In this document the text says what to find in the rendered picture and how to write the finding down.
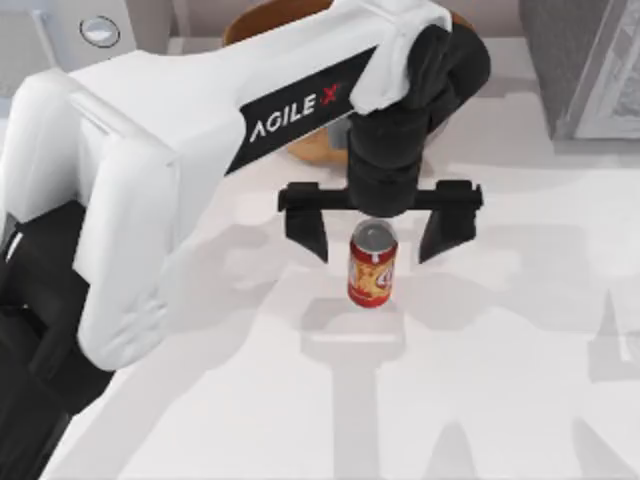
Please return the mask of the pale microwave oven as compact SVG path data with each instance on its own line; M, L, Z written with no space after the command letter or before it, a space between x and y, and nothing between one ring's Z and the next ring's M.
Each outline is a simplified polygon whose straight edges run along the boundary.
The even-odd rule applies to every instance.
M83 19L106 16L121 37L112 48L89 45ZM0 0L0 98L13 96L30 74L83 68L136 47L128 0Z

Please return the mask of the grey cabinet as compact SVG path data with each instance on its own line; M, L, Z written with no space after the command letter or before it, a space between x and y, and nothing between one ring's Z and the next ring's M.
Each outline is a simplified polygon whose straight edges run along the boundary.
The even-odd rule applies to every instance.
M519 0L554 140L640 140L640 0Z

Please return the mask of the red and orange can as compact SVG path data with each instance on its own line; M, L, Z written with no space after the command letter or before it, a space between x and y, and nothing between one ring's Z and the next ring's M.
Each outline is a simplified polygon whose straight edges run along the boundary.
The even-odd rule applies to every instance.
M370 218L359 222L349 243L347 293L363 308L384 305L391 296L398 241L391 224Z

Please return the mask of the silver round knob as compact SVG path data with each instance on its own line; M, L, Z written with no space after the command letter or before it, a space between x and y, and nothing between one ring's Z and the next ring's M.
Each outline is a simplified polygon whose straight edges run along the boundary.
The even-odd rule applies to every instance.
M118 25L106 16L81 20L79 33L89 45L101 49L114 47L121 37Z

